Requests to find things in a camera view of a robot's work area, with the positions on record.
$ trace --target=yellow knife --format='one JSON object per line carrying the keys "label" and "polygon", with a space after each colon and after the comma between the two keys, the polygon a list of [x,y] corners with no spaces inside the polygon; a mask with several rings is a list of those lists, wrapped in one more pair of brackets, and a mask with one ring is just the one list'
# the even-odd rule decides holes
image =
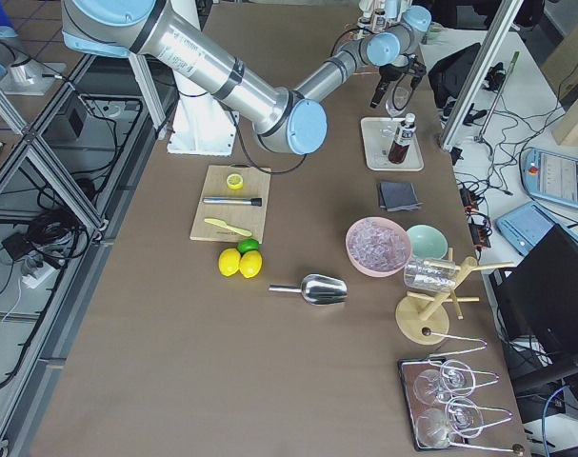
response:
{"label": "yellow knife", "polygon": [[246,230],[245,228],[239,228],[239,227],[231,226],[227,222],[225,222],[221,219],[216,219],[215,217],[207,217],[204,219],[204,222],[206,222],[207,224],[211,224],[213,226],[216,226],[216,227],[220,227],[221,229],[227,229],[230,231],[235,231],[236,233],[238,233],[239,235],[242,235],[242,236],[252,236],[252,232],[250,230]]}

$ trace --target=white tray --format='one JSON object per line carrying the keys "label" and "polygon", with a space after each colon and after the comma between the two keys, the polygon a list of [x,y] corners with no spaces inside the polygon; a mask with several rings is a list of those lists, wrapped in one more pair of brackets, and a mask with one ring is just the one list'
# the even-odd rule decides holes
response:
{"label": "white tray", "polygon": [[422,152],[415,135],[402,164],[393,164],[388,160],[388,150],[392,144],[394,132],[402,120],[403,118],[390,119],[389,117],[361,119],[367,167],[375,171],[419,171],[424,167]]}

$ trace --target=blue cable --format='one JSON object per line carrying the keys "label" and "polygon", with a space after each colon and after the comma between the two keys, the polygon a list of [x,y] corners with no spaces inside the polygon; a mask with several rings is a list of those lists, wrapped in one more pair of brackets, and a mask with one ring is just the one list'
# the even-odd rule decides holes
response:
{"label": "blue cable", "polygon": [[545,402],[545,407],[543,408],[543,417],[542,417],[543,446],[545,447],[545,455],[547,457],[550,457],[550,454],[548,452],[548,444],[547,444],[547,432],[545,431],[545,418],[547,417],[548,405],[551,403],[551,400],[553,400],[553,398],[555,398],[560,392],[562,392],[564,389],[566,389],[568,387],[569,387],[568,385],[561,386],[557,390],[555,390],[553,393],[551,393],[551,396],[547,398],[547,401]]}

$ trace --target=scoop handle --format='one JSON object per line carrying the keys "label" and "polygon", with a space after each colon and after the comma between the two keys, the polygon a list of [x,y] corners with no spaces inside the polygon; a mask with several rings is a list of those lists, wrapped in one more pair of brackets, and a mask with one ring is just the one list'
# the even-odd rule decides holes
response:
{"label": "scoop handle", "polygon": [[272,291],[272,292],[295,292],[295,293],[301,293],[301,289],[300,288],[296,288],[294,286],[277,286],[275,284],[272,284],[268,287],[268,290]]}

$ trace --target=wooden cutting board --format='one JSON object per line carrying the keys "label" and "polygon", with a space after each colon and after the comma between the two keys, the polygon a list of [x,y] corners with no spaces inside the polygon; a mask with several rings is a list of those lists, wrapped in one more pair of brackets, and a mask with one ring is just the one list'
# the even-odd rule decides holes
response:
{"label": "wooden cutting board", "polygon": [[[242,175],[244,186],[241,189],[231,190],[228,188],[227,177],[232,173]],[[225,228],[212,226],[204,222],[204,218],[214,217],[224,220],[231,226],[250,230],[252,238],[262,243],[266,212],[268,210],[269,179],[270,175],[251,167],[210,165],[202,187],[200,203],[197,206],[197,211],[195,211],[189,238],[198,241],[236,243],[245,238]],[[261,207],[250,205],[210,205],[202,203],[204,197],[261,197],[263,204]]]}

